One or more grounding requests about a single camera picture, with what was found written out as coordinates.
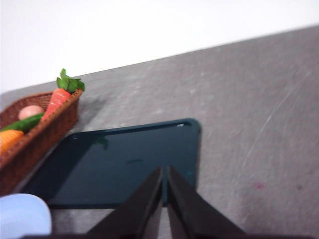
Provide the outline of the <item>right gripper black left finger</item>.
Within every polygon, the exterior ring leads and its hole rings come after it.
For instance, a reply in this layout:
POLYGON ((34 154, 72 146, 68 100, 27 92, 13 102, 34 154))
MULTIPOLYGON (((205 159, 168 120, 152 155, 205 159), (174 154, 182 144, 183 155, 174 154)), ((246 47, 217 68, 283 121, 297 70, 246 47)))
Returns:
POLYGON ((157 167, 137 190, 87 236, 157 236, 162 198, 162 169, 157 167))

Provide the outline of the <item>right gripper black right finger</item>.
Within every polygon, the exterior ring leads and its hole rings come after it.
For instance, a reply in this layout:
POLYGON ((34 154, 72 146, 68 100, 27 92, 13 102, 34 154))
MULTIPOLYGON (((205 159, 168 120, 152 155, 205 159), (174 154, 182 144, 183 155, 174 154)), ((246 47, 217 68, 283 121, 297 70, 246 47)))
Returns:
POLYGON ((207 203, 169 166, 167 209, 173 236, 245 236, 246 233, 207 203))

